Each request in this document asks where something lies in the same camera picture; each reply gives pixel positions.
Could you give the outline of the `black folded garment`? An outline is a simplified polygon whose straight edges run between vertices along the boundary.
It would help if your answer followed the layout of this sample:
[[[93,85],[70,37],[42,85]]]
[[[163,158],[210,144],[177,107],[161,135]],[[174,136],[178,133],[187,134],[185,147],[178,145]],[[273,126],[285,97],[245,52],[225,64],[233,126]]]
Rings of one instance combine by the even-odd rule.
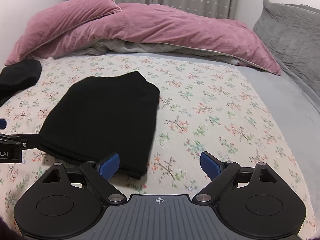
[[[1,106],[18,92],[34,86],[42,72],[40,61],[25,59],[1,71]]]

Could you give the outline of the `black pants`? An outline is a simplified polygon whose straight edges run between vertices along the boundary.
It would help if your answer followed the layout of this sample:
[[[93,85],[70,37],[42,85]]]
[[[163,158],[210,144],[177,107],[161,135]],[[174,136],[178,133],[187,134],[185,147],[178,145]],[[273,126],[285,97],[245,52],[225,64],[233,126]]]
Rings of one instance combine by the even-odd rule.
[[[87,77],[46,117],[39,150],[73,165],[116,153],[118,172],[140,179],[147,172],[159,97],[159,89],[139,72]]]

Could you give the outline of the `pink velvet duvet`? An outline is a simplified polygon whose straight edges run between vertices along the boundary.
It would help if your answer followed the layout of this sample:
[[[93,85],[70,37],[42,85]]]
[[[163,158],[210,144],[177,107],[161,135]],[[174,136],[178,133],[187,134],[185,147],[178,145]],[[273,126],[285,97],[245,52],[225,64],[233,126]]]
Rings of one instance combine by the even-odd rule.
[[[34,15],[6,65],[34,57],[62,57],[100,40],[160,43],[208,50],[280,74],[260,38],[236,20],[208,18],[160,4],[115,0],[69,0]]]

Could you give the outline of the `grey quilted pillow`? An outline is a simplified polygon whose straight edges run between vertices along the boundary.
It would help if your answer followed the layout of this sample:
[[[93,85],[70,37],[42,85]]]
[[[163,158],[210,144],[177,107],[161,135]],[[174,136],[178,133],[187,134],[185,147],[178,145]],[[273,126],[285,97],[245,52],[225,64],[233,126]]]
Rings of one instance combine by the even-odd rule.
[[[263,0],[253,31],[287,75],[319,96],[319,9]]]

